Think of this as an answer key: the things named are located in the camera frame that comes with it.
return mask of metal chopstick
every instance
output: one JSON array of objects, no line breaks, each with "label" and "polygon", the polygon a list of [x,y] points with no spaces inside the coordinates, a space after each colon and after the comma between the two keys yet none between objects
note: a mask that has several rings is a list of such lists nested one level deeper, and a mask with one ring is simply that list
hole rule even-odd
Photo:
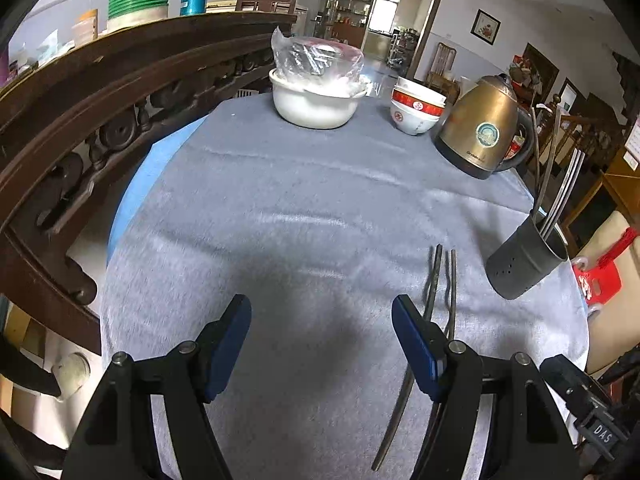
[{"label": "metal chopstick", "polygon": [[[540,185],[540,143],[538,142],[538,125],[536,124],[536,109],[531,107],[531,109],[529,110],[531,113],[531,123],[533,125],[533,136],[534,136],[534,143],[533,143],[533,151],[534,151],[534,156],[536,158],[536,179],[534,181],[533,184],[533,191],[536,193],[536,200],[538,200],[538,186]],[[537,210],[533,211],[533,223],[536,223],[536,215],[538,214]]]},{"label": "metal chopstick", "polygon": [[[429,282],[427,303],[424,307],[424,314],[422,314],[422,318],[427,321],[431,320],[431,315],[433,314],[433,305],[436,299],[436,290],[438,288],[438,277],[440,275],[441,260],[442,244],[438,244],[436,247],[435,259],[433,262],[433,272],[431,273],[431,280]],[[398,430],[398,426],[400,425],[402,414],[404,413],[406,404],[409,401],[409,396],[411,395],[411,390],[413,387],[414,373],[411,371],[411,367],[407,365],[406,370],[404,371],[402,385],[400,386],[400,392],[398,393],[398,398],[396,399],[396,405],[394,406],[394,410],[391,413],[389,424],[386,426],[385,436],[382,438],[382,443],[380,443],[378,453],[376,454],[376,457],[375,459],[373,459],[373,463],[371,464],[371,468],[373,469],[373,471],[378,471],[380,469],[380,466],[382,466],[382,463],[385,461],[386,454],[388,453],[389,448],[391,447],[391,443],[396,436],[396,431]]]},{"label": "metal chopstick", "polygon": [[542,186],[540,186],[540,192],[538,193],[538,198],[536,199],[536,203],[533,205],[532,215],[535,220],[535,215],[540,209],[540,204],[542,203],[542,199],[545,197],[546,186],[549,184],[549,177],[551,176],[551,168],[553,167],[554,161],[556,160],[556,149],[558,148],[558,140],[559,140],[559,132],[560,132],[560,119],[562,114],[560,112],[560,108],[556,107],[556,117],[554,119],[554,129],[551,132],[553,137],[551,137],[551,146],[549,147],[549,155],[546,158],[546,170],[545,176],[542,179]]},{"label": "metal chopstick", "polygon": [[549,209],[548,213],[546,214],[545,219],[542,222],[542,228],[540,229],[540,233],[546,232],[546,230],[548,229],[549,221],[553,218],[554,214],[556,213],[556,209],[558,209],[558,206],[560,205],[560,202],[562,202],[562,197],[564,196],[564,190],[569,185],[569,183],[571,182],[572,177],[574,176],[575,164],[576,164],[576,162],[578,162],[578,154],[579,153],[580,153],[579,150],[574,149],[574,152],[571,155],[571,162],[569,162],[569,165],[566,168],[566,173],[564,174],[564,179],[562,180],[562,184],[560,185],[560,189],[558,189],[558,194],[556,195],[556,198],[554,200],[553,205],[551,206],[551,209]]},{"label": "metal chopstick", "polygon": [[[447,323],[446,336],[449,341],[455,337],[456,332],[456,290],[458,287],[458,266],[456,262],[456,250],[451,250],[451,307],[449,309],[449,322]],[[429,414],[429,421],[427,423],[427,431],[424,433],[424,439],[422,440],[422,447],[418,455],[418,463],[421,462],[420,457],[426,452],[431,445],[433,439],[434,428],[438,427],[438,422],[442,416],[442,404],[440,402],[434,402],[431,405],[431,413]]]},{"label": "metal chopstick", "polygon": [[560,203],[560,206],[558,207],[558,210],[556,211],[556,214],[555,214],[554,218],[550,221],[550,225],[549,225],[546,233],[542,234],[542,237],[545,240],[551,234],[551,231],[553,230],[554,226],[558,222],[558,220],[560,218],[560,215],[561,215],[562,211],[564,210],[567,201],[569,200],[569,196],[571,195],[572,190],[574,190],[575,181],[578,180],[578,176],[580,175],[580,168],[582,167],[582,164],[584,162],[584,158],[585,157],[586,157],[586,154],[584,152],[580,152],[580,155],[579,155],[579,158],[578,158],[578,162],[576,164],[576,168],[575,168],[575,171],[574,171],[574,177],[571,180],[571,182],[569,183],[569,187],[565,190],[564,197],[562,197],[562,202]]}]

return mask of plastic wrap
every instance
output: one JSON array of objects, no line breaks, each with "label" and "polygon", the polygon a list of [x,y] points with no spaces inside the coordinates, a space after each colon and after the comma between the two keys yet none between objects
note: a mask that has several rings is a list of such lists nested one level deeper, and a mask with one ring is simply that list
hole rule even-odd
[{"label": "plastic wrap", "polygon": [[271,48],[277,75],[316,94],[353,97],[365,83],[360,78],[364,56],[359,48],[335,41],[293,36],[273,31]]}]

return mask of utensil holder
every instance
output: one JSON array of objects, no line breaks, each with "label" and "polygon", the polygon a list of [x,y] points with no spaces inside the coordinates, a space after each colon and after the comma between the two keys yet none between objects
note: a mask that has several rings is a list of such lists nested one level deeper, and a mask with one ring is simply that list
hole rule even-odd
[{"label": "utensil holder", "polygon": [[567,258],[566,247],[558,231],[553,229],[545,242],[529,215],[489,256],[484,270],[498,294],[506,300],[515,300]]}]

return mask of white bowl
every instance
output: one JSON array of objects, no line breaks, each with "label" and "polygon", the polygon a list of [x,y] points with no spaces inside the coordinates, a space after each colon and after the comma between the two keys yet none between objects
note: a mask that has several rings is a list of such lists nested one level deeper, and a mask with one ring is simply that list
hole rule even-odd
[{"label": "white bowl", "polygon": [[420,99],[420,101],[428,102],[432,105],[444,106],[447,97],[427,88],[426,86],[419,85],[418,83],[414,83],[413,81],[409,81],[403,77],[398,78],[398,82],[396,83],[396,87],[404,91],[404,93],[415,97],[416,99]]},{"label": "white bowl", "polygon": [[430,114],[433,116],[440,116],[444,112],[444,105],[435,105],[425,99],[420,99],[412,96],[408,90],[404,88],[398,88],[398,85],[394,86],[394,91],[391,94],[391,99],[400,103],[401,105],[413,108],[423,114]]},{"label": "white bowl", "polygon": [[435,115],[425,114],[409,108],[397,101],[391,101],[391,118],[396,128],[408,135],[419,135],[431,130],[440,119]]},{"label": "white bowl", "polygon": [[274,68],[269,72],[273,84],[273,104],[284,120],[304,128],[329,130],[346,123],[356,112],[364,89],[354,97],[320,95],[278,77]]}]

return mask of red and white bowl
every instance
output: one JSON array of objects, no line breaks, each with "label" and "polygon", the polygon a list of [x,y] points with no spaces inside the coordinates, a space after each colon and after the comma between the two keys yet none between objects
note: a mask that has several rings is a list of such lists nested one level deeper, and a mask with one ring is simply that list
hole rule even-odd
[{"label": "red and white bowl", "polygon": [[398,101],[391,101],[391,118],[396,124],[396,128],[407,135],[428,132],[440,119],[434,115],[418,112]]},{"label": "red and white bowl", "polygon": [[444,95],[399,77],[391,96],[391,118],[402,132],[423,134],[440,119],[446,99]]},{"label": "red and white bowl", "polygon": [[402,105],[408,106],[409,108],[413,108],[416,112],[421,112],[427,115],[440,117],[444,111],[444,104],[440,106],[429,101],[425,101],[424,99],[411,95],[405,90],[398,89],[397,86],[391,94],[391,99]]},{"label": "red and white bowl", "polygon": [[413,81],[409,81],[403,77],[399,77],[396,82],[396,88],[404,92],[405,94],[409,94],[421,101],[440,106],[444,108],[445,101],[447,97],[427,88],[426,86],[422,86],[421,84],[414,83]]}]

